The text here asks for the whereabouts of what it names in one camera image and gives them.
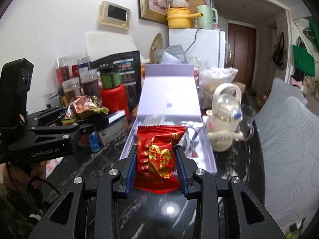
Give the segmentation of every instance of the open box lid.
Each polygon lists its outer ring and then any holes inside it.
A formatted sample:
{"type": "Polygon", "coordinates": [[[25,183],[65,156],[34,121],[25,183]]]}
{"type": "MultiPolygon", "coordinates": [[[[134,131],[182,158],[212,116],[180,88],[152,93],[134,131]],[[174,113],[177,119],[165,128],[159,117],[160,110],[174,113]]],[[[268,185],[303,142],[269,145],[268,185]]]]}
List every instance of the open box lid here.
{"type": "Polygon", "coordinates": [[[138,116],[201,116],[193,65],[149,64],[145,76],[138,116]]]}

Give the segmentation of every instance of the glass mug handle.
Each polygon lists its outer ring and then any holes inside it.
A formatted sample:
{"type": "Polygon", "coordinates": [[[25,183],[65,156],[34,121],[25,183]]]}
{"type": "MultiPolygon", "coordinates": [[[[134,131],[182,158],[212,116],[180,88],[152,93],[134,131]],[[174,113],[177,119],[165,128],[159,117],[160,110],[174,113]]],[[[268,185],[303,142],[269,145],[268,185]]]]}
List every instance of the glass mug handle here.
{"type": "Polygon", "coordinates": [[[244,138],[243,141],[248,141],[249,139],[251,139],[253,137],[254,125],[252,123],[249,123],[248,127],[249,127],[249,135],[248,135],[248,137],[244,138]]]}

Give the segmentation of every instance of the glass mug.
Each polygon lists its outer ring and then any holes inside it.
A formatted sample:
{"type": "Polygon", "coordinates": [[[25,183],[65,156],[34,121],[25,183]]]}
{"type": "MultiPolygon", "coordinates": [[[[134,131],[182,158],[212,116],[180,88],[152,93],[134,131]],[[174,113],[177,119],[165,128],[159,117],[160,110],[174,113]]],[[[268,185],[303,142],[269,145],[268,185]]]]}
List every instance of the glass mug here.
{"type": "Polygon", "coordinates": [[[248,141],[253,137],[254,134],[254,119],[256,116],[256,111],[248,106],[248,105],[241,105],[241,113],[242,113],[242,120],[240,121],[237,131],[241,131],[244,135],[243,141],[248,141]]]}

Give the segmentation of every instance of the red snack package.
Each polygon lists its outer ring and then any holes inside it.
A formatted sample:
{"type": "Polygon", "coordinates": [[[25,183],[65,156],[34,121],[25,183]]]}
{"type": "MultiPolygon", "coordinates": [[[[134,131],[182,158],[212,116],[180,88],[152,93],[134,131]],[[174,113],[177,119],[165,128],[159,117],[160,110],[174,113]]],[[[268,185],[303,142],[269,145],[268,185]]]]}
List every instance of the red snack package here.
{"type": "Polygon", "coordinates": [[[172,174],[175,164],[173,147],[185,131],[185,126],[138,127],[135,188],[164,194],[180,187],[172,174]]]}

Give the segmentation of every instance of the silver screw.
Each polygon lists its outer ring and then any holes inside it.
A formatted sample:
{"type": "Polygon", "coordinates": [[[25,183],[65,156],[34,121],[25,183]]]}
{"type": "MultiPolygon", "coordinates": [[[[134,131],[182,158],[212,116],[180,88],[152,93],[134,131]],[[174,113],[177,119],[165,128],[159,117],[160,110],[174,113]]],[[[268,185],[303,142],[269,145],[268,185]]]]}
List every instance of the silver screw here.
{"type": "Polygon", "coordinates": [[[76,183],[76,184],[79,184],[83,181],[83,179],[81,177],[76,177],[74,178],[73,182],[76,183]]]}
{"type": "Polygon", "coordinates": [[[117,175],[119,171],[117,169],[112,169],[108,172],[110,175],[117,175]]]}
{"type": "Polygon", "coordinates": [[[195,173],[196,173],[197,175],[204,175],[205,171],[204,171],[203,169],[197,169],[197,170],[195,171],[195,173]]]}
{"type": "Polygon", "coordinates": [[[232,182],[233,183],[240,183],[240,178],[239,177],[232,177],[232,182]]]}

